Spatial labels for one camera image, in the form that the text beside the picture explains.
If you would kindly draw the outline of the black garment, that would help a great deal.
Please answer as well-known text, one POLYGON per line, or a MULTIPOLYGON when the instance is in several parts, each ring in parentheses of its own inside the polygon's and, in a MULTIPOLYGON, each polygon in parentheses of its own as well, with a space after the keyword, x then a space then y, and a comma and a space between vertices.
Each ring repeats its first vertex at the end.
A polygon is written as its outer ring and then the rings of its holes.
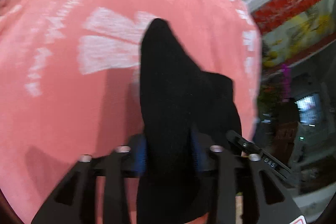
POLYGON ((232 80, 200 69, 167 21, 155 19, 141 44, 140 105, 146 159, 137 192, 138 223, 188 223, 206 214, 197 133, 240 155, 226 133, 242 132, 232 80))

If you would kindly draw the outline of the bright window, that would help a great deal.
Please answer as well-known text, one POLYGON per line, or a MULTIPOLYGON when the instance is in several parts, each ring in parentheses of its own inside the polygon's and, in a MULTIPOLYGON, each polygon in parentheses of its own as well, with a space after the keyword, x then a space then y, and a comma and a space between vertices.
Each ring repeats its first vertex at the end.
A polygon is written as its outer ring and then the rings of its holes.
POLYGON ((315 127, 323 120, 322 105, 318 93, 312 93, 299 100, 295 104, 299 110, 300 122, 304 125, 315 127))

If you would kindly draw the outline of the purple orchid flowers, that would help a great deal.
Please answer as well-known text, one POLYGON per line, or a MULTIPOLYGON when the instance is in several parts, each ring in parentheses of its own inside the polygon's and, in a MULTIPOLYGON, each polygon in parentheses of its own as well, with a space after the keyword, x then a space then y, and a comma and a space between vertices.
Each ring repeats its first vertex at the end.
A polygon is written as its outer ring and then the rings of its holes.
POLYGON ((282 101, 288 102, 290 98, 290 85, 291 85, 291 75, 290 75, 290 67, 283 63, 281 65, 281 72, 282 72, 282 101))

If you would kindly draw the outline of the pink printed bed blanket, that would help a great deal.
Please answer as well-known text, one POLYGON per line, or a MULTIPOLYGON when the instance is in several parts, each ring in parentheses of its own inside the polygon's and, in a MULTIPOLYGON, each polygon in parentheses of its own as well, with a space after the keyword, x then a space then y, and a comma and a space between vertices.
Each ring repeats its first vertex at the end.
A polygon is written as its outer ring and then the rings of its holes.
POLYGON ((81 154, 141 129, 139 45, 154 18, 234 81, 251 137, 261 36, 243 0, 1 0, 1 191, 24 223, 81 154))

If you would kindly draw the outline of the red yellow wall painting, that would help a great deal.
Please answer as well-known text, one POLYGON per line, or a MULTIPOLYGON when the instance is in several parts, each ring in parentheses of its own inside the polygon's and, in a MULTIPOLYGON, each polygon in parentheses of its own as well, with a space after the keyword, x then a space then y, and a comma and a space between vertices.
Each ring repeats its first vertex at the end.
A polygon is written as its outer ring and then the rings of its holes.
POLYGON ((322 47, 335 33, 335 0, 271 0, 253 12, 262 35, 262 68, 273 71, 322 47))

